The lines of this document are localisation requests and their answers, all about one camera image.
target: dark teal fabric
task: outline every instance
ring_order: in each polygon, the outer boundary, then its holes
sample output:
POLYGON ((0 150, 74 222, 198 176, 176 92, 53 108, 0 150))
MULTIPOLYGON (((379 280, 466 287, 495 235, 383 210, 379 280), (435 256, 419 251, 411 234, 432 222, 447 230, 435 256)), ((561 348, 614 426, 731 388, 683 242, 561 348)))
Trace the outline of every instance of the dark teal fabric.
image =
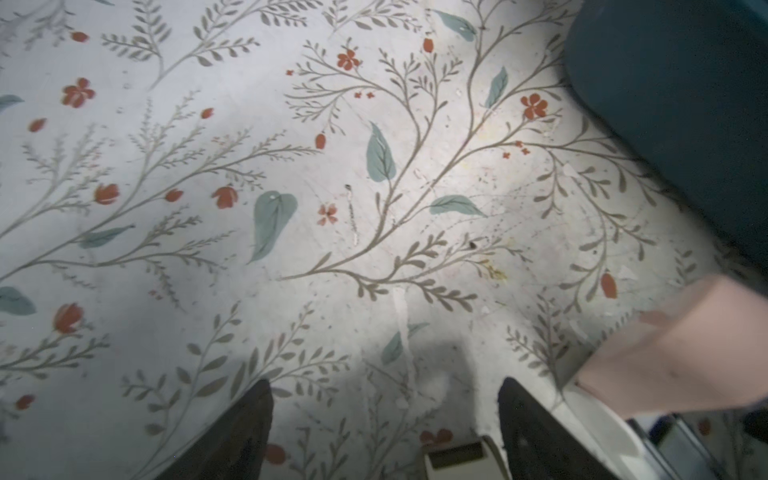
POLYGON ((765 0, 585 0, 565 44, 581 100, 768 270, 765 0))

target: floral pattern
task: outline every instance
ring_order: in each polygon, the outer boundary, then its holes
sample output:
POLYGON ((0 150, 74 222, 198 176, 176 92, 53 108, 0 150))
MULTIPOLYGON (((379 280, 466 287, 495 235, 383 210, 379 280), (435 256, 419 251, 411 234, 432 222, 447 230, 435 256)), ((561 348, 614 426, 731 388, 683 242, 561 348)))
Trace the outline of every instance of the floral pattern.
POLYGON ((418 478, 503 376, 574 425, 634 312, 760 281, 573 98, 575 0, 182 3, 0 7, 0 471, 153 478, 268 379, 264 478, 418 478))
POLYGON ((61 103, 73 108, 82 107, 87 99, 96 96, 96 92, 88 88, 90 84, 91 82, 87 78, 78 78, 77 84, 64 87, 62 90, 64 97, 61 99, 61 103))

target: red flower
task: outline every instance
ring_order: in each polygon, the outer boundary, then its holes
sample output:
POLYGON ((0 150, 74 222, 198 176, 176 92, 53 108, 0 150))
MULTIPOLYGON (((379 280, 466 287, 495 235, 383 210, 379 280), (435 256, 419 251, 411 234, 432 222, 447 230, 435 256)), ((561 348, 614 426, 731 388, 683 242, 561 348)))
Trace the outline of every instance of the red flower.
POLYGON ((346 53, 339 54, 338 66, 344 68, 344 70, 352 70, 352 67, 360 65, 360 60, 355 58, 354 50, 347 50, 346 53))
POLYGON ((435 443, 448 443, 453 440, 453 433, 448 429, 440 429, 435 436, 435 443))
POLYGON ((600 278, 600 286, 603 287, 603 293, 605 293, 606 298, 617 297, 616 280, 614 280, 610 273, 603 273, 602 278, 600 278))
POLYGON ((419 435, 419 441, 422 443, 422 445, 431 445, 432 443, 435 443, 435 436, 432 434, 432 432, 427 432, 425 430, 421 435, 419 435))
POLYGON ((65 303, 58 307, 56 315, 53 317, 53 328, 60 333, 73 333, 74 324, 83 318, 83 309, 77 303, 65 303))
POLYGON ((180 199, 182 195, 184 195, 184 192, 182 190, 176 190, 174 188, 173 190, 171 190, 167 194, 165 194, 165 200, 173 203, 176 200, 180 199))
POLYGON ((336 204, 330 204, 328 208, 326 209, 325 205, 322 205, 320 207, 320 210, 317 211, 318 214, 322 215, 323 218, 317 221, 318 225, 325 225, 326 220, 330 220, 331 223, 336 223, 339 221, 338 218, 334 217, 336 215, 336 212, 338 210, 336 209, 336 204))
POLYGON ((61 103, 64 105, 71 105, 74 108, 80 108, 85 103, 86 98, 93 98, 96 92, 88 88, 91 82, 86 78, 78 78, 77 85, 68 85, 61 91, 64 92, 64 98, 61 99, 61 103))
POLYGON ((106 187, 99 185, 94 191, 94 200, 96 200, 97 204, 109 205, 114 203, 119 194, 120 190, 117 184, 109 184, 106 187))
POLYGON ((216 190, 210 197, 219 197, 219 200, 216 200, 216 206, 220 209, 232 208, 232 206, 237 202, 237 191, 232 187, 221 187, 219 190, 216 190))
POLYGON ((266 446, 264 458, 272 465, 282 465, 286 461, 286 451, 283 447, 270 443, 266 446))
POLYGON ((542 100, 538 94, 533 94, 530 97, 523 97, 520 99, 520 101, 523 105, 528 107, 525 109, 525 112, 523 112, 528 120, 533 120, 536 115, 539 117, 547 116, 545 108, 547 107, 548 103, 546 100, 542 100))
POLYGON ((34 395, 25 395, 22 396, 20 399, 16 400, 16 409, 17 410, 26 410, 29 408, 29 405, 35 401, 34 395))
POLYGON ((29 127, 27 127, 27 129, 29 129, 30 132, 35 133, 36 131, 42 130, 44 126, 45 126, 45 119, 38 118, 37 120, 33 120, 32 123, 29 124, 29 127))
POLYGON ((704 419, 699 422, 699 433, 702 436, 707 436, 712 432, 712 422, 709 419, 704 419))
POLYGON ((433 435, 431 432, 425 430, 419 435, 419 441, 423 445, 440 445, 442 443, 448 443, 451 440, 453 440, 453 432, 448 429, 440 429, 437 432, 437 435, 433 435))
POLYGON ((88 38, 89 38, 89 37, 88 37, 88 36, 87 36, 85 33, 83 33, 82 31, 73 31, 73 32, 72 32, 72 35, 70 35, 70 36, 72 37, 72 40, 74 40, 74 41, 79 41, 80 43, 82 43, 82 42, 84 42, 84 41, 88 41, 88 38))

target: white object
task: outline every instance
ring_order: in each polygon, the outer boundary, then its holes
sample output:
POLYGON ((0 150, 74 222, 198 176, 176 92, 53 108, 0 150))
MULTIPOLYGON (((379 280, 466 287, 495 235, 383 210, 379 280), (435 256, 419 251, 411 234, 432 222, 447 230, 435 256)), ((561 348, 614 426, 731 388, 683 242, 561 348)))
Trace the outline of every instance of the white object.
POLYGON ((619 273, 616 274, 616 277, 621 280, 637 280, 637 275, 635 275, 632 270, 629 270, 626 265, 621 266, 619 273))
POLYGON ((506 467, 499 465, 499 458, 494 455, 493 448, 488 443, 490 441, 490 438, 483 437, 469 444, 425 453, 426 480, 507 480, 506 467), (452 463, 448 455, 454 456, 457 462, 452 463), (466 460, 473 456, 478 458, 466 460))
POLYGON ((643 441, 603 402, 571 381, 563 388, 566 405, 602 448, 622 480, 668 480, 649 462, 643 441))

